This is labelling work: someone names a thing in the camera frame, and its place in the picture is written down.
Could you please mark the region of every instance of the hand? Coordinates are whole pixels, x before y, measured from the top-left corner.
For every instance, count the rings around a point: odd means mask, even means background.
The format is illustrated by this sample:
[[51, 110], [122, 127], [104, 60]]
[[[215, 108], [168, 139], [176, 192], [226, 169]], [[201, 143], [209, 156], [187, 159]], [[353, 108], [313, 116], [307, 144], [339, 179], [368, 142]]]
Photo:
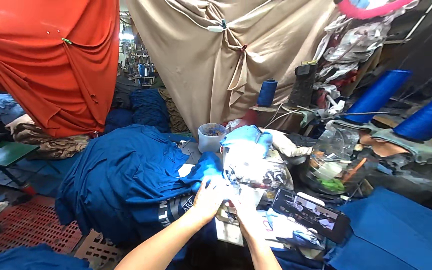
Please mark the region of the hand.
[[239, 198], [234, 198], [231, 203], [236, 209], [237, 220], [241, 233], [248, 243], [254, 241], [264, 241], [265, 227], [263, 219], [256, 212], [256, 206], [246, 201], [241, 202]]
[[196, 194], [193, 206], [188, 210], [188, 212], [195, 214], [203, 225], [213, 219], [225, 197], [222, 192], [225, 184], [223, 181], [218, 180], [217, 178], [213, 178], [209, 182], [209, 186], [206, 187], [208, 182], [208, 177], [206, 177], [201, 182], [201, 187]]

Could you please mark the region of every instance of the smartphone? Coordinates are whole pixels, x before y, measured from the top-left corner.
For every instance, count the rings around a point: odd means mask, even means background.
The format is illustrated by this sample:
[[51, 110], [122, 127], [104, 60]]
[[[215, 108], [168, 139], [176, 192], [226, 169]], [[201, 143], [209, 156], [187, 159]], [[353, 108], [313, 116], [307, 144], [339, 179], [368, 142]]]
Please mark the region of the smartphone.
[[342, 243], [350, 227], [350, 219], [336, 209], [321, 205], [321, 200], [311, 198], [308, 194], [295, 194], [281, 188], [272, 207], [276, 213], [293, 217], [297, 223], [317, 230], [335, 243]]

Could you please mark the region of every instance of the orange fabric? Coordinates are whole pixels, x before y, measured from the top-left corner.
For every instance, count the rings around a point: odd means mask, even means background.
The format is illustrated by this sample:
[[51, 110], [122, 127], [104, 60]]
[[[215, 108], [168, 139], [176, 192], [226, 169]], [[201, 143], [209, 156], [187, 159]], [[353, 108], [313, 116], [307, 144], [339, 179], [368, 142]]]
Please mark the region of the orange fabric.
[[0, 0], [0, 90], [53, 137], [102, 132], [119, 26], [118, 0]]

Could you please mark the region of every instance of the beige fabric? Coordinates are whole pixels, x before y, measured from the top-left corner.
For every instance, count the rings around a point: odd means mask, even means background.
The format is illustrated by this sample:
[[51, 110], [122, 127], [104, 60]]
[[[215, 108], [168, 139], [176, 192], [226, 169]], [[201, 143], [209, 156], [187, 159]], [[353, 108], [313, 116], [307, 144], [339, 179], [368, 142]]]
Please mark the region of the beige fabric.
[[23, 114], [20, 117], [16, 118], [14, 121], [12, 121], [11, 123], [7, 124], [4, 127], [11, 132], [11, 135], [13, 135], [13, 133], [15, 132], [16, 126], [19, 124], [33, 124], [34, 125], [35, 122], [26, 113], [26, 114]]
[[86, 148], [89, 136], [74, 135], [64, 138], [53, 138], [36, 126], [27, 114], [6, 125], [11, 130], [16, 142], [39, 145], [37, 155], [32, 158], [59, 160], [70, 158]]
[[[313, 58], [335, 11], [333, 0], [127, 0], [127, 4], [194, 135], [202, 124], [241, 118], [255, 104], [261, 83], [271, 77], [279, 81], [275, 101], [287, 97], [295, 67]], [[221, 24], [222, 18], [227, 30], [205, 29]], [[241, 52], [244, 44], [248, 47]]]

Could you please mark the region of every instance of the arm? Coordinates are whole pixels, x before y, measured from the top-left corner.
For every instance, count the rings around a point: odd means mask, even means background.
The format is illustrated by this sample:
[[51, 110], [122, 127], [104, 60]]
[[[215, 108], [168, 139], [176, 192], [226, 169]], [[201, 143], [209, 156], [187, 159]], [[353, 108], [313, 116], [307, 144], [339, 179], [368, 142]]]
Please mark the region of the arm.
[[248, 243], [249, 252], [255, 270], [282, 270], [276, 260], [273, 251], [264, 239], [263, 222], [253, 205], [242, 204], [239, 201], [231, 201], [236, 208], [237, 219], [241, 233]]
[[178, 220], [137, 246], [116, 266], [115, 270], [165, 270], [176, 253], [218, 210], [223, 195], [212, 181], [207, 180], [194, 199], [194, 205]]

